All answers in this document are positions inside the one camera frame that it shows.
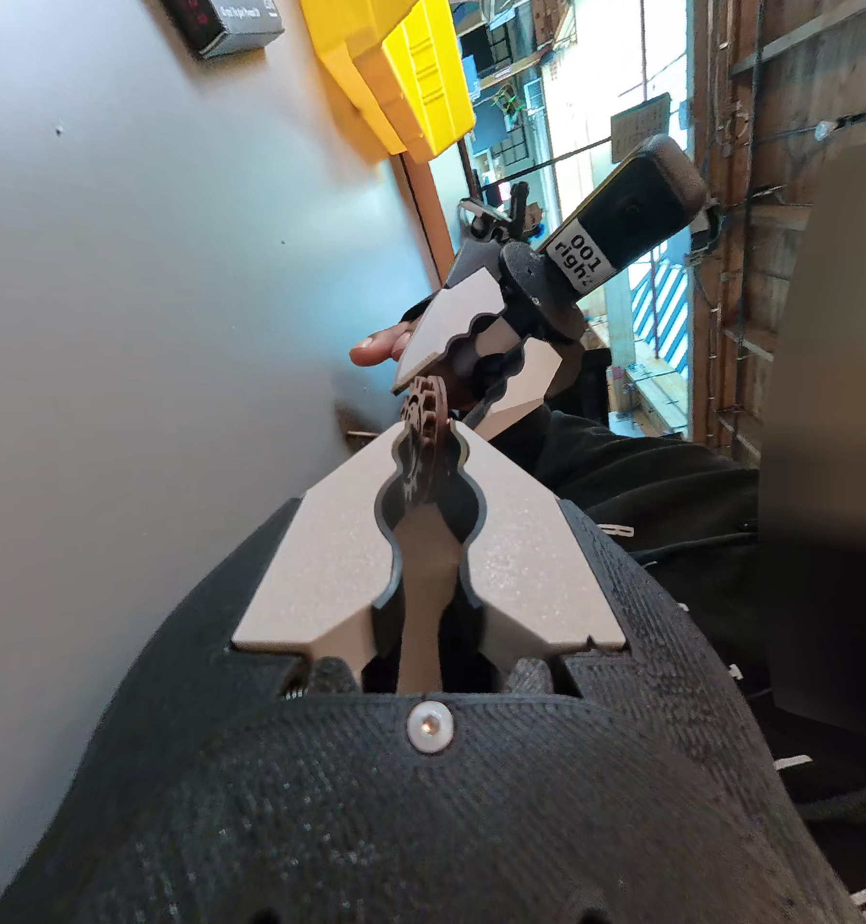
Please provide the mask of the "wooden gear assembly with pegs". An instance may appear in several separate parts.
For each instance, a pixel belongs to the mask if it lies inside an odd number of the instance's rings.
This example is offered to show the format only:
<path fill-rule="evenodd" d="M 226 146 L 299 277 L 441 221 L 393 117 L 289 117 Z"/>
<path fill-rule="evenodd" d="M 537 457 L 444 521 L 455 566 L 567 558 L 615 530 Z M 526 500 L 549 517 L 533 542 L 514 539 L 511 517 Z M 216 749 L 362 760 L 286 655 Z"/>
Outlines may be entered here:
<path fill-rule="evenodd" d="M 347 507 L 363 514 L 393 491 L 405 507 L 450 505 L 450 413 L 439 376 L 413 379 L 398 425 L 363 439 L 351 458 L 356 475 L 347 479 Z"/>

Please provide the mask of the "wood-edged grey table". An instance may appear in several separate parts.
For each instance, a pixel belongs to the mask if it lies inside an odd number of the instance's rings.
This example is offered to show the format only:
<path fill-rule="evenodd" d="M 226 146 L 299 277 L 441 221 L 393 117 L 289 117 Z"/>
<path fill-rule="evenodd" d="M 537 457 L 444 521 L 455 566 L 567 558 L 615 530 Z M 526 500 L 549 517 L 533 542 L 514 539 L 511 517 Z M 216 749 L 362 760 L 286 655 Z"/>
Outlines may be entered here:
<path fill-rule="evenodd" d="M 401 198 L 413 216 L 417 240 L 428 263 L 427 274 L 434 287 L 442 287 L 455 250 L 432 169 L 428 163 L 417 163 L 408 153 L 393 154 L 388 159 Z"/>

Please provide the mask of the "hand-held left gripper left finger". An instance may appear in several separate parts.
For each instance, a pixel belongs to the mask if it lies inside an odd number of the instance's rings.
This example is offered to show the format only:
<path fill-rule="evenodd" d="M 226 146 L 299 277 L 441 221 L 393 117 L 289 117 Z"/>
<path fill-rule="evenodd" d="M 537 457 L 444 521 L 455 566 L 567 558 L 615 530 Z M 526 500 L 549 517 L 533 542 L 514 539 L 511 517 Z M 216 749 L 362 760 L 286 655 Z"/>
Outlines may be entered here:
<path fill-rule="evenodd" d="M 315 483 L 300 503 L 232 636 L 254 653 L 336 657 L 359 676 L 378 654 L 373 612 L 401 581 L 381 500 L 402 473 L 399 422 Z"/>

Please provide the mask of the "sign on black pole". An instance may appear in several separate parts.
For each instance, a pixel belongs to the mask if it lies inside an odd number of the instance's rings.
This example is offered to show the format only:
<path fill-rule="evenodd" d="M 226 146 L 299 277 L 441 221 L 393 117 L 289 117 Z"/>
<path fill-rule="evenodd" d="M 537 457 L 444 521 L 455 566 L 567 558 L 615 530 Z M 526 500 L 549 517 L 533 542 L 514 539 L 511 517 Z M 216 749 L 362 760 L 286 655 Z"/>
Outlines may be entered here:
<path fill-rule="evenodd" d="M 650 138 L 658 135 L 668 136 L 670 133 L 670 117 L 671 97 L 669 93 L 665 92 L 613 115 L 610 120 L 611 134 L 608 138 L 591 142 L 566 154 L 554 156 L 531 167 L 511 173 L 504 178 L 486 182 L 481 187 L 481 190 L 488 191 L 501 183 L 516 182 L 532 173 L 555 167 L 566 160 L 604 146 L 609 146 L 612 165 L 618 165 Z"/>

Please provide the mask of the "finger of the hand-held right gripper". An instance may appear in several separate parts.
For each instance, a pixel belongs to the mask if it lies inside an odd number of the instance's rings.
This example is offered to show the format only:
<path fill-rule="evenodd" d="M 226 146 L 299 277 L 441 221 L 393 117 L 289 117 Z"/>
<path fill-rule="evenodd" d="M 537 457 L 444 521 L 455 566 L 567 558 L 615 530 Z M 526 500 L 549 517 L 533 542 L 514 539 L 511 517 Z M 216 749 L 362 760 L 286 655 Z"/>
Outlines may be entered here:
<path fill-rule="evenodd" d="M 502 394 L 485 399 L 485 411 L 474 433 L 492 441 L 543 404 L 545 393 L 561 366 L 561 356 L 549 343 L 527 338 L 521 345 L 519 371 L 508 376 Z"/>
<path fill-rule="evenodd" d="M 447 356 L 450 347 L 466 340 L 473 324 L 481 318 L 495 319 L 505 309 L 497 280 L 480 269 L 450 288 L 436 294 L 407 342 L 397 365 L 391 393 L 404 392 L 418 375 Z"/>

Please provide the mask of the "person's black printed hoodie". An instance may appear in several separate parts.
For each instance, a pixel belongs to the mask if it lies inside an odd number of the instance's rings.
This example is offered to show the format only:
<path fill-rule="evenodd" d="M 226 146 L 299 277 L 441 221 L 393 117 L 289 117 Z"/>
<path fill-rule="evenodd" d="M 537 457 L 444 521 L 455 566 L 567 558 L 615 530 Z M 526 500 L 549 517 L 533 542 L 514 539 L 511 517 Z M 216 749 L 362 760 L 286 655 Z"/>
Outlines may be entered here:
<path fill-rule="evenodd" d="M 797 814 L 866 920 L 866 548 L 730 514 L 602 519 L 728 667 Z"/>

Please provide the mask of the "person's right hand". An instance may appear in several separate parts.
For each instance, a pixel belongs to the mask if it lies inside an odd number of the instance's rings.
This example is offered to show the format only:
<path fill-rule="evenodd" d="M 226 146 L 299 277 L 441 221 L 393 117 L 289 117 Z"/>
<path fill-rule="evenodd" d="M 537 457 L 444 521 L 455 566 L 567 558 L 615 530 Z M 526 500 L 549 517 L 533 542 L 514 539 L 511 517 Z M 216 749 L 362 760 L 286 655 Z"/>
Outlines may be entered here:
<path fill-rule="evenodd" d="M 361 368 L 375 367 L 388 360 L 399 361 L 417 324 L 417 320 L 401 321 L 392 327 L 370 334 L 349 351 L 350 361 Z"/>

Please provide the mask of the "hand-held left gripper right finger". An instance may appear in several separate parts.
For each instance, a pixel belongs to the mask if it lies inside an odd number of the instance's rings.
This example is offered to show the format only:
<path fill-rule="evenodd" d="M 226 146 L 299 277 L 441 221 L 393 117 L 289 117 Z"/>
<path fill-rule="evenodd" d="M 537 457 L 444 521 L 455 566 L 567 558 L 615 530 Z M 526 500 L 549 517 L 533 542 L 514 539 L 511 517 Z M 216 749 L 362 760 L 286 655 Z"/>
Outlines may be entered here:
<path fill-rule="evenodd" d="M 622 652 L 624 631 L 556 495 L 464 423 L 453 433 L 478 502 L 462 582 L 486 660 L 507 678 L 521 659 Z"/>

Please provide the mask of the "black puzzle box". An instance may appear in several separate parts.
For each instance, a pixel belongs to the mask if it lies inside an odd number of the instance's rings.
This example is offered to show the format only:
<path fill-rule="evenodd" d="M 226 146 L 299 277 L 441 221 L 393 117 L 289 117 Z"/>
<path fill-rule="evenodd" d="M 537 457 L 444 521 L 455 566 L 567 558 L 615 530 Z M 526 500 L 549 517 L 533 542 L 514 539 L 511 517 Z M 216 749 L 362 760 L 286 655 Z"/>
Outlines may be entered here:
<path fill-rule="evenodd" d="M 264 48 L 285 30 L 273 1 L 162 1 L 161 5 L 201 59 Z"/>

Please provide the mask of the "person's right forearm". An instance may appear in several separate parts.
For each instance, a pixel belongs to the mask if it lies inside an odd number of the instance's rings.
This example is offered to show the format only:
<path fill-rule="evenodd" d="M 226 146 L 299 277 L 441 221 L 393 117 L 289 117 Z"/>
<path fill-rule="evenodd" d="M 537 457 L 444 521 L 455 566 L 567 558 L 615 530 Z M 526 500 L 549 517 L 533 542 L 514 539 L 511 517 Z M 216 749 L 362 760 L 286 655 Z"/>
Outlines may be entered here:
<path fill-rule="evenodd" d="M 490 443 L 558 497 L 584 511 L 603 505 L 641 514 L 675 510 L 753 530 L 759 472 L 676 437 L 627 437 L 542 405 Z"/>

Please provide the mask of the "yellow plastic bin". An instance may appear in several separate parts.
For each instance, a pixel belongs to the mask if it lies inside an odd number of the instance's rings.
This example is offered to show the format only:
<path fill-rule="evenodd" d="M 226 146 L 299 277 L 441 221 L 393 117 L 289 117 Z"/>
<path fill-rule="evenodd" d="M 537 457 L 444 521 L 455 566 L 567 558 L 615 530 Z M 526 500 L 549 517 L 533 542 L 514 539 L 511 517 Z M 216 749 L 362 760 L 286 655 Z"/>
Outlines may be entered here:
<path fill-rule="evenodd" d="M 474 125 L 447 1 L 301 1 L 318 59 L 389 154 L 436 159 Z"/>

